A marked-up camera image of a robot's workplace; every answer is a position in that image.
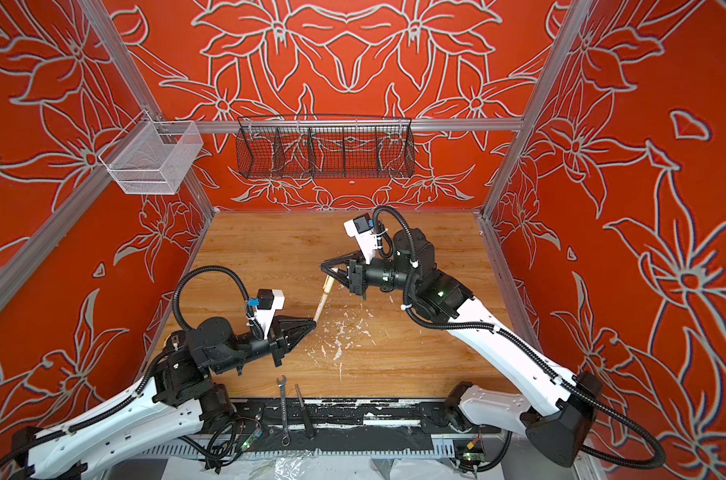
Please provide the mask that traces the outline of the beige pen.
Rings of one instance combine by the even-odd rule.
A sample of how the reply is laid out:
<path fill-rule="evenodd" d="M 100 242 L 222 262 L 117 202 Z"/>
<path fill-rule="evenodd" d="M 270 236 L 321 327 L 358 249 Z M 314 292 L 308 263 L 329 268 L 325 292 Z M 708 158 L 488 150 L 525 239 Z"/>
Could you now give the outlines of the beige pen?
<path fill-rule="evenodd" d="M 323 309 L 327 303 L 328 297 L 333 289 L 333 283 L 334 283 L 333 278 L 327 278 L 326 282 L 324 283 L 322 295 L 321 295 L 320 301 L 318 303 L 318 306 L 316 308 L 316 311 L 315 311 L 315 314 L 313 317 L 313 320 L 315 322 L 317 322 L 320 319 Z"/>

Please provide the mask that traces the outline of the beige pen cap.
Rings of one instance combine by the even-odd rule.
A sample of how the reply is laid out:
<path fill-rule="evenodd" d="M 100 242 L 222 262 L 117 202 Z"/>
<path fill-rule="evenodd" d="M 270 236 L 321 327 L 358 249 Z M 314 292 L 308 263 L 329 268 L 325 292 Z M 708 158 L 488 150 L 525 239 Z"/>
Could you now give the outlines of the beige pen cap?
<path fill-rule="evenodd" d="M 333 284 L 334 284 L 334 282 L 336 280 L 335 275 L 336 275 L 337 271 L 338 271 L 338 269 L 336 267 L 332 267 L 331 268 L 331 273 L 327 275 L 327 278 L 326 278 L 326 281 L 325 281 L 325 285 L 326 286 L 330 286 L 330 287 L 333 286 Z"/>

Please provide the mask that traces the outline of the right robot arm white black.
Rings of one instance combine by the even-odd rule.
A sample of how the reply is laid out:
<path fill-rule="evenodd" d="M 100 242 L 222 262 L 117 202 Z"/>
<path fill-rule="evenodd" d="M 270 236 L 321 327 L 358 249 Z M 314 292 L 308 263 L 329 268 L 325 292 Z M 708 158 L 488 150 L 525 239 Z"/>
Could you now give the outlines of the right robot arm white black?
<path fill-rule="evenodd" d="M 395 208 L 379 206 L 345 222 L 344 228 L 358 248 L 323 261 L 322 272 L 360 297 L 370 287 L 401 292 L 401 308 L 414 323 L 461 340 L 518 389 L 516 396 L 496 399 L 476 385 L 463 384 L 456 390 L 462 419 L 522 434 L 561 467 L 572 466 L 579 453 L 638 470 L 665 464 L 666 452 L 654 435 L 602 402 L 600 379 L 559 365 L 505 326 L 467 286 L 438 268 L 434 245 Z M 600 414 L 640 436 L 651 457 L 625 458 L 586 445 Z"/>

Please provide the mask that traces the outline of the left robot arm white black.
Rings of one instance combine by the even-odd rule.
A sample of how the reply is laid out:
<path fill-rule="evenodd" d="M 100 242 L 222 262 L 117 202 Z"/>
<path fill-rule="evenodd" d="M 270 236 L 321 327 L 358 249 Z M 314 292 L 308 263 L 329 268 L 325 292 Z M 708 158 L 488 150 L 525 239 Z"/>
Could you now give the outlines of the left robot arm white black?
<path fill-rule="evenodd" d="M 221 273 L 237 286 L 248 330 L 234 332 L 223 317 L 191 326 L 180 309 L 181 294 L 194 277 Z M 171 299 L 178 330 L 167 338 L 140 379 L 126 390 L 83 414 L 50 428 L 25 427 L 12 438 L 9 454 L 0 458 L 0 472 L 15 464 L 16 479 L 85 479 L 113 465 L 174 439 L 191 443 L 193 436 L 210 439 L 197 449 L 214 467 L 232 455 L 239 416 L 216 374 L 235 371 L 270 357 L 275 366 L 317 327 L 312 318 L 282 314 L 285 296 L 260 289 L 250 296 L 231 269 L 209 265 L 189 271 Z"/>

